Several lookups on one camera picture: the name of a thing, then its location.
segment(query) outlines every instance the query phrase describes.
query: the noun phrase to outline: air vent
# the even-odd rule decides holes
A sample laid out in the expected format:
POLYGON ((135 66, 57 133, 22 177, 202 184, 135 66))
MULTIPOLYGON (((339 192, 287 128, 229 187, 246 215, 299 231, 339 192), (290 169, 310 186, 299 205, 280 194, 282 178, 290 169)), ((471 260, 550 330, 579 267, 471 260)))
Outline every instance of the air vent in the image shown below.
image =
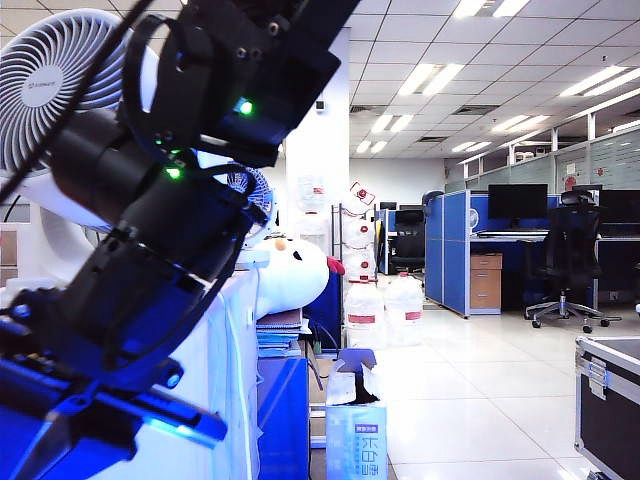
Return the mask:
POLYGON ((486 115, 499 105, 463 105, 451 115, 486 115))
POLYGON ((444 142, 447 139, 447 137, 422 137, 420 138, 420 140, 418 140, 418 142, 421 143, 440 143, 440 142, 444 142))
POLYGON ((351 105, 349 109, 349 113, 361 113, 361 112, 371 112, 371 113, 383 113, 387 108, 386 105, 351 105))

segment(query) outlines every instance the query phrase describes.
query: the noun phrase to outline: computer monitor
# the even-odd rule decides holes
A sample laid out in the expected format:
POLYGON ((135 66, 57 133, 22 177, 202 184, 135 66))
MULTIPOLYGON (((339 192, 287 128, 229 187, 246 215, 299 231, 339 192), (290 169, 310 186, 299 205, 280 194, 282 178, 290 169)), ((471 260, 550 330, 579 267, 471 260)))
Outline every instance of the computer monitor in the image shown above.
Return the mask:
POLYGON ((380 202, 380 210, 395 210, 397 206, 397 202, 380 202))
POLYGON ((517 227, 522 218, 545 218, 546 216, 546 184, 489 185, 489 218, 506 218, 511 220, 511 227, 517 227))
POLYGON ((640 190, 602 190, 601 223, 640 223, 640 190))

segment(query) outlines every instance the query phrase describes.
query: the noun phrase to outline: office chair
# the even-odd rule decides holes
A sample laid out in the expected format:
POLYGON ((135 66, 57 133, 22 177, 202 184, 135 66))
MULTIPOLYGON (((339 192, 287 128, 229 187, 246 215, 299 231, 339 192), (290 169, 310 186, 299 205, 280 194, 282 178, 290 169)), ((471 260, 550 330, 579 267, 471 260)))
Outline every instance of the office chair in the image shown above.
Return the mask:
POLYGON ((390 262, 396 271, 424 269, 424 212, 396 211, 397 236, 391 240, 390 262))
POLYGON ((531 245, 527 244, 527 271, 534 277, 553 281, 555 290, 560 291, 557 302, 547 302, 526 307, 525 318, 532 320, 534 328, 540 328, 541 318, 552 312, 558 312, 562 318, 570 315, 583 319, 582 330, 593 331, 591 318, 600 319, 603 327, 610 320, 604 313, 567 301, 567 293, 574 289, 585 289, 594 278, 602 274, 595 256, 595 242, 600 225, 600 209, 593 202, 589 192, 570 191, 561 195, 562 206, 549 210, 549 233, 544 240, 544 264, 532 267, 531 245))

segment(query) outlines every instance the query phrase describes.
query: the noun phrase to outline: plastic water bottle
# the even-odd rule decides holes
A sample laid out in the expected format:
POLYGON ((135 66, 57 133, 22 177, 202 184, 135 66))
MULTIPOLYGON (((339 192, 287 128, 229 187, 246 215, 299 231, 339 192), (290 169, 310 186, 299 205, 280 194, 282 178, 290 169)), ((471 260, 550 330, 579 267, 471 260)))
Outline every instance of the plastic water bottle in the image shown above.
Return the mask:
POLYGON ((401 272, 385 290, 390 341, 396 345, 420 343, 416 334, 416 324, 422 318, 422 288, 420 282, 401 272))
POLYGON ((344 301, 347 345, 360 348, 382 348, 386 341, 384 297, 373 283, 350 281, 344 301))

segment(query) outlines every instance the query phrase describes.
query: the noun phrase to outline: fan logo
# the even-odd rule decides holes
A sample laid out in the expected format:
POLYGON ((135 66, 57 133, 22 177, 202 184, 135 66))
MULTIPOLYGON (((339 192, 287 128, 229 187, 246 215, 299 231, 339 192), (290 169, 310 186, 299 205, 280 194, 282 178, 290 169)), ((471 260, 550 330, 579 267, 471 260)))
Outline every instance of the fan logo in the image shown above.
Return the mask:
POLYGON ((54 87, 56 86, 56 82, 31 82, 31 83, 27 83, 27 89, 31 90, 32 88, 39 88, 39 87, 54 87))

